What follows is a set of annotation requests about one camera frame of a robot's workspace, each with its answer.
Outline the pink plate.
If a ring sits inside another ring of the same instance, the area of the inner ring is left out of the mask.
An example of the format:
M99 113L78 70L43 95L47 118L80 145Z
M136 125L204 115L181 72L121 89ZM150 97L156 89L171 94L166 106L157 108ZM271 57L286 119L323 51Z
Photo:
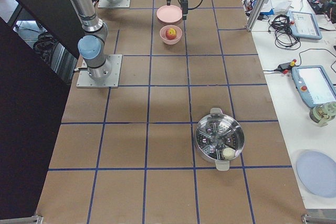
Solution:
M182 11L175 5L164 5L156 12L157 18L167 24L176 23L182 19Z

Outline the far teach pendant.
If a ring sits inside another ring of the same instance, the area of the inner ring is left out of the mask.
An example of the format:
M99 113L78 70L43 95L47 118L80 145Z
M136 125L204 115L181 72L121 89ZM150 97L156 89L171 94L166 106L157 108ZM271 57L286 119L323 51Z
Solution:
M290 28L294 37L312 40L322 39L314 14L289 10L286 15L289 17Z

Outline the red yellow apple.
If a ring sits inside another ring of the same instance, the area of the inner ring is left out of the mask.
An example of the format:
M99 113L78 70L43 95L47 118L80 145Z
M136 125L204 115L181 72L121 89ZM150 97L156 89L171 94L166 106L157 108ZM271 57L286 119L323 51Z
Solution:
M165 36L168 40L174 40L177 37L176 30L174 28L168 28L165 31Z

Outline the black power adapter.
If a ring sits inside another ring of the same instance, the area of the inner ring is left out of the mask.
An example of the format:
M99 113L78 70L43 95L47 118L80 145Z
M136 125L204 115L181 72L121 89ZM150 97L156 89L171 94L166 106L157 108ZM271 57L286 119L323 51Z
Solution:
M277 70L280 72L284 72L285 70L291 70L292 66L290 64L290 62L279 64Z

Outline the teach pendant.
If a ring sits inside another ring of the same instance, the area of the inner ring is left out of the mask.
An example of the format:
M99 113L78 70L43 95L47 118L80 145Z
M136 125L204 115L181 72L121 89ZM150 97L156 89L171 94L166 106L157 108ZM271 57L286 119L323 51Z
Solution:
M335 87L321 65L293 67L292 79L309 108L335 102Z
M290 28L294 37L312 40L322 39L314 14L289 10L286 15L289 17Z

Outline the near teach pendant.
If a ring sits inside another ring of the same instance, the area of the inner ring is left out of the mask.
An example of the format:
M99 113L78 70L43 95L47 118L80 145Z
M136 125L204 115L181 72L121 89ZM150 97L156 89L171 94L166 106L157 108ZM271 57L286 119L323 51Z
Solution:
M309 108L335 102L335 87L321 65L293 67L292 79Z

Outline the steel steamer pot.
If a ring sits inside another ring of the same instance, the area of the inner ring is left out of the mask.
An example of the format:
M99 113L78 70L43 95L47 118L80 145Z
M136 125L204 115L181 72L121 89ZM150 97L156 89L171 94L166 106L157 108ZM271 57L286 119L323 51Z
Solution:
M208 115L197 123L194 133L194 146L201 157L215 164L222 172L230 169L230 162L238 158L245 146L245 137L241 125L220 108L211 108ZM226 160L222 156L224 148L233 148L235 158Z

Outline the light blue plate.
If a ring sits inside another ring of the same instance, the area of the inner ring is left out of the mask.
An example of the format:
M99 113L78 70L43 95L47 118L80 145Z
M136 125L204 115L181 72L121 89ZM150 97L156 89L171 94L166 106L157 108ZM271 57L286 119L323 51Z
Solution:
M324 198L335 197L335 161L317 151L303 152L296 164L298 176L311 193Z

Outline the pink bowl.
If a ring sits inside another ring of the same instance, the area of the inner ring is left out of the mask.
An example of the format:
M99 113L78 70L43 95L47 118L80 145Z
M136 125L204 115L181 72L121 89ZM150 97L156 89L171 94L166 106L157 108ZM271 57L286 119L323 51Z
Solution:
M160 30L160 37L167 45L174 45L182 38L182 30L175 25L166 25Z

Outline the white bun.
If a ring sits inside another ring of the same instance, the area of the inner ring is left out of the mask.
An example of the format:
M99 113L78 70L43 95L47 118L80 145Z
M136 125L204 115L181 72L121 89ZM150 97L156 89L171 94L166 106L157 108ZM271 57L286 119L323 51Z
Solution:
M222 150L222 156L226 160L235 158L236 151L233 148L227 147Z

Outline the glass jar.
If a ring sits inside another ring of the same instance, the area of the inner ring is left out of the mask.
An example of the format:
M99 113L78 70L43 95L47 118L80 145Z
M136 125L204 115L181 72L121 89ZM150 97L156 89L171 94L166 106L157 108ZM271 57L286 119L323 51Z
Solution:
M315 106L309 116L318 126L326 126L335 118L335 101Z

